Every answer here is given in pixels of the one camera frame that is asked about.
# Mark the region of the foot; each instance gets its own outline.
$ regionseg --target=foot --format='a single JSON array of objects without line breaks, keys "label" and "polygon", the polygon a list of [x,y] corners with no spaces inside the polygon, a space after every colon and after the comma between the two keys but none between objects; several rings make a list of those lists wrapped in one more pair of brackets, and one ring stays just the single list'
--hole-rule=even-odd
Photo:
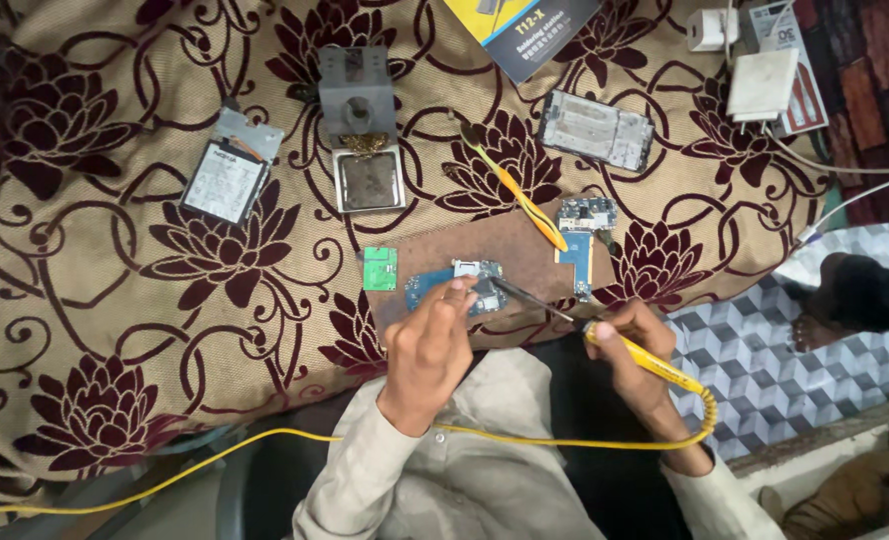
[{"label": "foot", "polygon": [[821,263],[821,286],[798,300],[801,314],[791,323],[791,337],[795,340],[795,350],[808,353],[831,345],[839,339],[857,334],[832,320],[832,312],[837,304],[833,289],[835,271],[847,257],[844,252],[834,252]]},{"label": "foot", "polygon": [[835,343],[839,339],[853,336],[857,332],[844,328],[831,329],[818,322],[808,313],[801,313],[791,323],[791,337],[795,340],[795,350],[799,353],[809,353],[815,349],[821,349]]}]

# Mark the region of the green circuit board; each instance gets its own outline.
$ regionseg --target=green circuit board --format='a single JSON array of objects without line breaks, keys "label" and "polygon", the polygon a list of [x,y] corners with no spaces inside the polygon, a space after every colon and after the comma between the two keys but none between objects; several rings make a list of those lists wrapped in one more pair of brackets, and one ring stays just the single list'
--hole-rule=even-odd
[{"label": "green circuit board", "polygon": [[362,251],[365,290],[395,290],[398,282],[398,250],[365,248]]}]

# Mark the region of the beige cloth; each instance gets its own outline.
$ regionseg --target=beige cloth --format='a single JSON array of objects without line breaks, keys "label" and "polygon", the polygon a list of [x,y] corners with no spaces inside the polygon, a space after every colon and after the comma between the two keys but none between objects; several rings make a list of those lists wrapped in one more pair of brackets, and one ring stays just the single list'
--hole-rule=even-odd
[{"label": "beige cloth", "polygon": [[[551,438],[550,382],[551,371],[528,352],[492,350],[436,421]],[[348,404],[334,430],[344,439],[331,443],[327,465],[294,510],[295,538],[604,538],[557,448],[437,427],[408,437],[376,406],[383,387],[384,377],[372,380]],[[695,540],[784,540],[720,459],[702,477],[664,465],[662,472]]]},{"label": "beige cloth", "polygon": [[[689,53],[682,26],[720,4],[606,0],[514,86],[439,0],[0,0],[17,44],[0,66],[0,501],[382,374],[355,253],[515,208],[449,108],[534,202],[616,200],[601,304],[750,287],[827,185],[724,119],[723,57]],[[315,50],[366,43],[389,46],[408,208],[341,215]],[[651,117],[648,169],[544,148],[552,89]],[[228,96],[287,135],[242,228],[176,208]],[[556,336],[544,314],[471,333]]]}]

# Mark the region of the man's left hand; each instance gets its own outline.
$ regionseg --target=man's left hand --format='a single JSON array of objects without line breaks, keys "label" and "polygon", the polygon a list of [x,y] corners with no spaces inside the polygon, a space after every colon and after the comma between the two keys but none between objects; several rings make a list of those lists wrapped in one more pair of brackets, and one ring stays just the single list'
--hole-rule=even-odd
[{"label": "man's left hand", "polygon": [[377,406],[405,436],[420,437],[472,364],[468,310],[478,294],[475,276],[436,285],[403,321],[388,326],[388,380]]}]

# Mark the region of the white shirt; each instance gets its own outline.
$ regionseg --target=white shirt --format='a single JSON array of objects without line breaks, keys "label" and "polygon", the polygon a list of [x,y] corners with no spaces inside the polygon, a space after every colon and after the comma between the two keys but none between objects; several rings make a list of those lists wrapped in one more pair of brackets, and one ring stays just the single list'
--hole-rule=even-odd
[{"label": "white shirt", "polygon": [[[551,371],[522,349],[492,350],[436,422],[552,438]],[[408,437],[376,405],[385,378],[362,386],[334,430],[327,465],[294,510],[297,539],[604,539],[557,448],[430,428]],[[784,540],[728,468],[690,477],[662,465],[695,540]]]}]

